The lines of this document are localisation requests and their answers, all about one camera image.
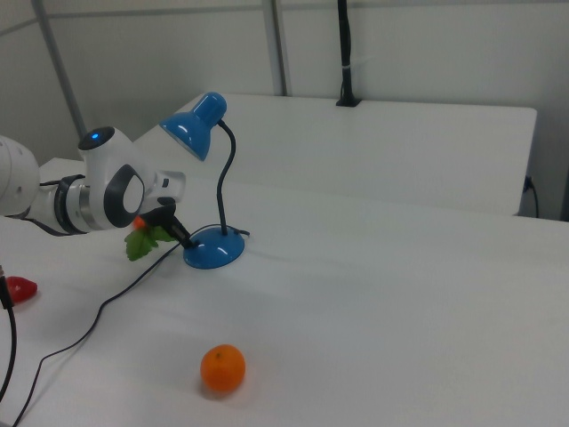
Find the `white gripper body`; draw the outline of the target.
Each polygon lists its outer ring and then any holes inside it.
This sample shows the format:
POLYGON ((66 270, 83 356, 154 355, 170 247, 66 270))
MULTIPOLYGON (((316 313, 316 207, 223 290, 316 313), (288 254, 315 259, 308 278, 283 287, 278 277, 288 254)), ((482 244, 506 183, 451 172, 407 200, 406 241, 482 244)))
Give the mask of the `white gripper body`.
POLYGON ((176 206, 183 199, 186 176, 181 172, 157 171, 144 193, 143 213, 165 206, 176 206))

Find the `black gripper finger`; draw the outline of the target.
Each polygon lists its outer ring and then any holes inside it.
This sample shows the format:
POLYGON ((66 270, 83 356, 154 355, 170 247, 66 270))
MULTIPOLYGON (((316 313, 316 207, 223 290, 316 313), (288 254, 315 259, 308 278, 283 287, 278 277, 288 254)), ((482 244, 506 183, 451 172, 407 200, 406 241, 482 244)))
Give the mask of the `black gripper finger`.
POLYGON ((182 243, 185 240, 185 231, 173 213, 144 213, 140 218, 149 236, 156 241, 182 243))
POLYGON ((191 234, 175 216, 175 205, 164 205, 153 211, 156 226, 161 227, 171 238, 176 239, 183 248, 193 248, 195 243, 191 234))

